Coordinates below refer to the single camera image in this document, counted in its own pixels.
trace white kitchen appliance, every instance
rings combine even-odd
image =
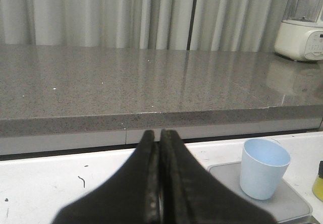
[[[297,61],[323,60],[323,0],[288,0],[275,51]]]

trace gray granite countertop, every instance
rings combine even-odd
[[[2,137],[322,116],[322,63],[260,52],[0,45]]]

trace curtain fold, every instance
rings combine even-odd
[[[0,43],[186,50],[191,33],[190,50],[273,51],[286,3],[0,0]]]

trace black mark on counter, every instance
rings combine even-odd
[[[80,176],[78,176],[78,178],[83,180],[83,187],[85,188],[85,180],[83,178],[81,178]]]

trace white counter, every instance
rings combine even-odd
[[[323,202],[312,193],[323,160],[323,132],[266,137],[278,140],[291,154],[284,179],[313,208],[323,223]],[[245,139],[189,143],[187,147],[207,168],[241,160]],[[133,149],[0,162],[0,223],[48,224],[66,204],[108,179]]]

